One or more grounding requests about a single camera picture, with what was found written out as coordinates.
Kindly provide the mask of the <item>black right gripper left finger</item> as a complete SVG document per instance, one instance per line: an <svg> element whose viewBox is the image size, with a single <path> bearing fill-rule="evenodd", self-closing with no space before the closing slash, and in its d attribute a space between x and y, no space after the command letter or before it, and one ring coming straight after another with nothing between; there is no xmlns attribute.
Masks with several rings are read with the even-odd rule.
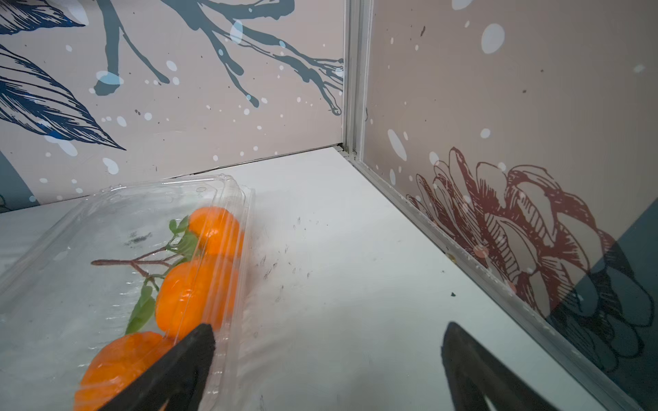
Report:
<svg viewBox="0 0 658 411"><path fill-rule="evenodd" d="M100 409L197 410L214 360L215 347L211 325L198 325Z"/></svg>

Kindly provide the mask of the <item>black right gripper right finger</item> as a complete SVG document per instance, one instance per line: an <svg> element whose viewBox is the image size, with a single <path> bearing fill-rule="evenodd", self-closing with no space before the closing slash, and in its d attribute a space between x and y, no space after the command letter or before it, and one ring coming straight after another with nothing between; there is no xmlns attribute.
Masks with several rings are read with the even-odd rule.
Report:
<svg viewBox="0 0 658 411"><path fill-rule="evenodd" d="M455 322L441 357L456 410L557 410Z"/></svg>

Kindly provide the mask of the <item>clear clamshell three oranges branch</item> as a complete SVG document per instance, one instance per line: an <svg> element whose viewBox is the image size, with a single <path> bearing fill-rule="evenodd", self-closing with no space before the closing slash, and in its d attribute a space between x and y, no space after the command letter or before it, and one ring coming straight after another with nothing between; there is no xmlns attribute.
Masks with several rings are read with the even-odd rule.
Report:
<svg viewBox="0 0 658 411"><path fill-rule="evenodd" d="M232 409L254 202L252 188L219 175L110 188L65 214L1 277L2 409L73 410L87 368L111 342L137 332L183 340L159 330L155 306L174 267L211 256L188 230L202 207L225 208L244 232L234 311L213 330L197 410Z"/></svg>

